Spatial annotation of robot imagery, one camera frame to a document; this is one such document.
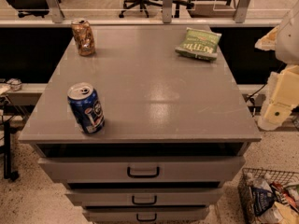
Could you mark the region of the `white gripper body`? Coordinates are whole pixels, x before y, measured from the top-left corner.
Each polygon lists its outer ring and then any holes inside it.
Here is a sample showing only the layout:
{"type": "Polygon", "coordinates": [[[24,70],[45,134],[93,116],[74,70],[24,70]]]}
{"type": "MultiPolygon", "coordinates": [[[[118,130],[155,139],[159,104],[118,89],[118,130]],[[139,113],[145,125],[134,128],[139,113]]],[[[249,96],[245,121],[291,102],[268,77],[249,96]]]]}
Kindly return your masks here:
{"type": "Polygon", "coordinates": [[[268,93],[262,106],[263,116],[289,116],[299,106],[299,66],[288,64],[280,73],[272,72],[268,93]]]}

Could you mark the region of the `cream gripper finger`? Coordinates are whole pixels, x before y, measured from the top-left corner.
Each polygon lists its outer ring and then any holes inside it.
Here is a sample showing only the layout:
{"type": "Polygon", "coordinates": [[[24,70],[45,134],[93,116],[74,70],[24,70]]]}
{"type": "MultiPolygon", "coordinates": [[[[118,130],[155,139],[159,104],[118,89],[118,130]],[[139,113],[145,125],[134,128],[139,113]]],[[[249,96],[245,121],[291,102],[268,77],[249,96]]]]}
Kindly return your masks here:
{"type": "Polygon", "coordinates": [[[281,103],[263,104],[258,126],[265,131],[280,127],[292,112],[292,106],[281,103]]]}

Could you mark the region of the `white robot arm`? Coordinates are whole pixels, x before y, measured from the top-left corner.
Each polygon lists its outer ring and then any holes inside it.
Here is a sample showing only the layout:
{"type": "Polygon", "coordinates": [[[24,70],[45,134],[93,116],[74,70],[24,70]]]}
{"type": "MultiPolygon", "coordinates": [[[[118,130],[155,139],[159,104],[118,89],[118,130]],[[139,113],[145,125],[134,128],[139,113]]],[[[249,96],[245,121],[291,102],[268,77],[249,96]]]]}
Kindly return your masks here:
{"type": "Polygon", "coordinates": [[[258,119],[261,129],[273,131],[299,106],[299,1],[280,25],[256,42],[255,48],[273,50],[276,58],[286,64],[281,72],[270,74],[268,92],[258,119]]]}

